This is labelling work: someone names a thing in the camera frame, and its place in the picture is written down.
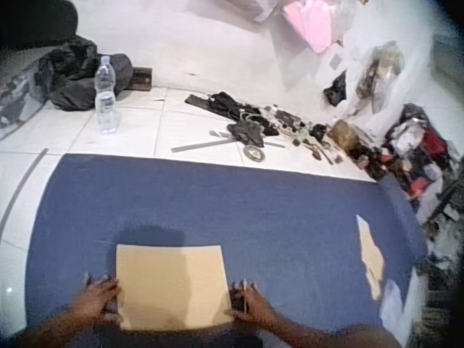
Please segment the beige paper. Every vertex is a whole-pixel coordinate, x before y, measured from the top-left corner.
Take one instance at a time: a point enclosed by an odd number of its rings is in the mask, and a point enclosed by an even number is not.
[[[229,323],[231,308],[220,246],[118,245],[117,298],[122,329],[171,331]]]
[[[356,215],[356,218],[360,229],[361,258],[366,266],[365,276],[370,286],[370,295],[377,300],[381,296],[381,283],[385,267],[384,257],[372,239],[369,224],[359,215]]]

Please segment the white tile floor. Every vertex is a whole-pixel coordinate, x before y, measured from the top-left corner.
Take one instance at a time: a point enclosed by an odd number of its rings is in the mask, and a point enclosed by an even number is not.
[[[266,140],[284,144],[286,148],[266,146],[263,163],[246,158],[243,145],[238,143],[172,153],[173,147],[220,140],[209,132],[226,132],[230,123],[223,117],[185,104],[190,93],[166,88],[123,92],[117,98],[122,115],[120,128],[116,134],[107,136],[98,132],[94,112],[62,112],[47,103],[31,121],[0,142],[0,217],[36,155],[43,148],[49,149],[22,188],[1,236],[2,335],[12,334],[25,325],[24,276],[30,235],[45,185],[64,153],[209,162],[370,181],[367,174],[347,158],[341,165],[329,165],[324,159],[316,161],[309,150],[295,148],[280,137]]]

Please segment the blue felt mat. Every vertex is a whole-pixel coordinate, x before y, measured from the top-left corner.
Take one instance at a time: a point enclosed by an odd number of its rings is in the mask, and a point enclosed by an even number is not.
[[[160,159],[65,155],[43,195],[28,256],[35,325],[84,272],[115,273],[116,244],[221,245],[228,281],[256,281],[283,314],[316,328],[380,324],[360,258],[370,224],[385,279],[404,298],[425,241],[398,185]]]

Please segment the red fabric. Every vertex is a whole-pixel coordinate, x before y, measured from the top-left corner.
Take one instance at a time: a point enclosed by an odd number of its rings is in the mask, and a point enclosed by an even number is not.
[[[447,151],[447,144],[440,139],[438,134],[435,133],[430,127],[426,128],[426,132],[423,135],[422,147],[433,157],[441,156]]]
[[[427,186],[430,184],[430,181],[427,180],[426,178],[420,177],[417,178],[411,183],[410,186],[410,197],[411,198],[417,198],[419,197],[424,190],[427,188]]]

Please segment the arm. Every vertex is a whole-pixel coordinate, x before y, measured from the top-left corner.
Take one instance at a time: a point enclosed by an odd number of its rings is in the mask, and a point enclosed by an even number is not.
[[[119,323],[119,315],[103,313],[106,303],[119,293],[117,279],[85,285],[68,309],[37,328],[26,329],[11,340],[11,347],[64,347],[87,326]]]
[[[245,290],[239,289],[238,297],[248,304],[248,312],[231,310],[228,314],[271,332],[293,348],[327,347],[331,338],[329,333],[293,323],[278,314],[252,284]]]
[[[382,327],[353,326],[336,333],[308,328],[278,314],[254,284],[238,290],[236,296],[245,299],[249,310],[246,313],[231,310],[228,314],[271,332],[293,348],[401,348]]]

